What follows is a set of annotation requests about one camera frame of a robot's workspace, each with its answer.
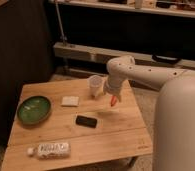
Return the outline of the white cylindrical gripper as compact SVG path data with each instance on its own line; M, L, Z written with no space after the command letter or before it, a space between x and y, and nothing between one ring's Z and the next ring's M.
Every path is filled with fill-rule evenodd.
M103 86L103 92L115 96L118 100L121 100L121 88L122 85L116 82L106 80Z

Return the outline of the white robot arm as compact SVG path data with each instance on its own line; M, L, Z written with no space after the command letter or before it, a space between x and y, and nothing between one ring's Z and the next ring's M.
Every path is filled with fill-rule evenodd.
M121 96L125 80L159 92L155 105L153 171L195 171L195 70L137 65L131 56L107 62L104 91Z

